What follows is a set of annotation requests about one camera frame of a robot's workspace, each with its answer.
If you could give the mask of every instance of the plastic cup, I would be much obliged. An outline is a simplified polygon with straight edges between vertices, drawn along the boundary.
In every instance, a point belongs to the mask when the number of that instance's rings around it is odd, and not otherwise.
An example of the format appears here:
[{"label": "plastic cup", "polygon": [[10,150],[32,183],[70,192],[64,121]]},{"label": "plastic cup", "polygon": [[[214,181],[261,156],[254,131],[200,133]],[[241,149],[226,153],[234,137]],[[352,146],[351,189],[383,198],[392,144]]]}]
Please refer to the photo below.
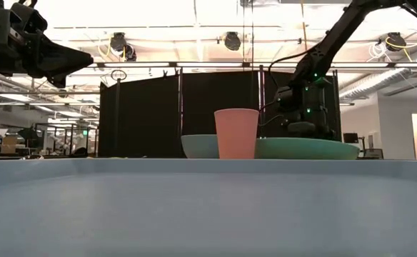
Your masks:
[{"label": "plastic cup", "polygon": [[253,109],[215,111],[218,151],[222,159],[253,159],[259,112]]}]

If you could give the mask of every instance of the bowl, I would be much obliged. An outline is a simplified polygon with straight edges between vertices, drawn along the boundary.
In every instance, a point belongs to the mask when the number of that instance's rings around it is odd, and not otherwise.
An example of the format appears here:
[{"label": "bowl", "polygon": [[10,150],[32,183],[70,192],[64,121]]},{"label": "bowl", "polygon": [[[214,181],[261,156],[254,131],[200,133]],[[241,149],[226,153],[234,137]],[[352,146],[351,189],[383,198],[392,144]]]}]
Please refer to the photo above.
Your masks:
[{"label": "bowl", "polygon": [[356,160],[359,148],[312,138],[262,138],[256,141],[255,158],[295,160]]},{"label": "bowl", "polygon": [[187,135],[181,137],[187,158],[219,158],[216,135]]}]

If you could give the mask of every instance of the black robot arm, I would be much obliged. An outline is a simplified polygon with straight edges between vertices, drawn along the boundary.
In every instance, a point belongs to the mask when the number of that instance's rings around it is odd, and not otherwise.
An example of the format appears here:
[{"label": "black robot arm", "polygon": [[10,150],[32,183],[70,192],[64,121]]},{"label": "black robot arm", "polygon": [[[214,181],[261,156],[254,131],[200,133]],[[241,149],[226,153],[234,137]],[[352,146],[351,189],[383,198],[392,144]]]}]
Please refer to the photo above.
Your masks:
[{"label": "black robot arm", "polygon": [[0,0],[0,74],[46,77],[56,87],[65,87],[66,76],[93,63],[90,54],[60,46],[44,35],[46,20],[20,0],[4,9]]},{"label": "black robot arm", "polygon": [[417,17],[417,0],[353,0],[344,9],[326,37],[299,61],[288,85],[278,89],[279,111],[285,114],[283,126],[287,136],[332,138],[326,124],[324,88],[333,86],[324,77],[334,56],[361,25],[367,14],[400,6]]}]

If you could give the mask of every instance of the black curtain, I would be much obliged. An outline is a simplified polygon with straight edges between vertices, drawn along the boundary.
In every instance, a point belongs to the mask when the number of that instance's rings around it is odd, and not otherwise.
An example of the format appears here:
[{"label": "black curtain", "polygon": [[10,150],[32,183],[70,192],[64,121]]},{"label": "black curtain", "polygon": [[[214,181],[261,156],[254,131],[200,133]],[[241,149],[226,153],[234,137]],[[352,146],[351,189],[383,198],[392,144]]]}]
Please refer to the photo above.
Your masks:
[{"label": "black curtain", "polygon": [[170,76],[121,83],[119,144],[114,149],[112,141],[115,140],[115,126],[112,116],[116,87],[101,90],[99,154],[132,158],[181,157],[179,78]]},{"label": "black curtain", "polygon": [[183,135],[215,134],[215,111],[258,109],[258,72],[184,74],[182,91]]},{"label": "black curtain", "polygon": [[112,157],[114,149],[115,88],[101,83],[101,110],[99,112],[99,156]]},{"label": "black curtain", "polygon": [[[273,72],[273,77],[277,81],[278,86],[286,85],[291,79],[292,74],[284,72]],[[327,76],[326,79],[332,82],[334,86],[328,86],[325,89],[325,104],[328,109],[328,115],[326,117],[329,128],[333,129],[336,132],[337,141],[341,141],[341,120],[340,120],[340,106],[338,103],[338,84],[337,81],[333,80],[332,76]],[[267,72],[264,74],[264,88],[265,88],[265,103],[273,101],[275,96],[277,86],[273,83],[272,78]],[[280,113],[274,107],[266,109],[265,121],[268,121],[279,115]],[[269,123],[267,126],[264,126],[262,129],[262,136],[265,137],[281,137],[283,136],[283,129],[280,127],[280,123],[283,119],[276,119]]]}]

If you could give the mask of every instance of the table surface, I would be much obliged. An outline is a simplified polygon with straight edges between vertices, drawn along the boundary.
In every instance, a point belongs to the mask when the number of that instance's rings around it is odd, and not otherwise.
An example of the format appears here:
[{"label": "table surface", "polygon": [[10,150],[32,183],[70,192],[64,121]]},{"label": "table surface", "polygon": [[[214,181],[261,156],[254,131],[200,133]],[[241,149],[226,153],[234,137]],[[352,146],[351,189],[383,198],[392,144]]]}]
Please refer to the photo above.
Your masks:
[{"label": "table surface", "polygon": [[0,256],[417,256],[417,161],[0,161]]}]

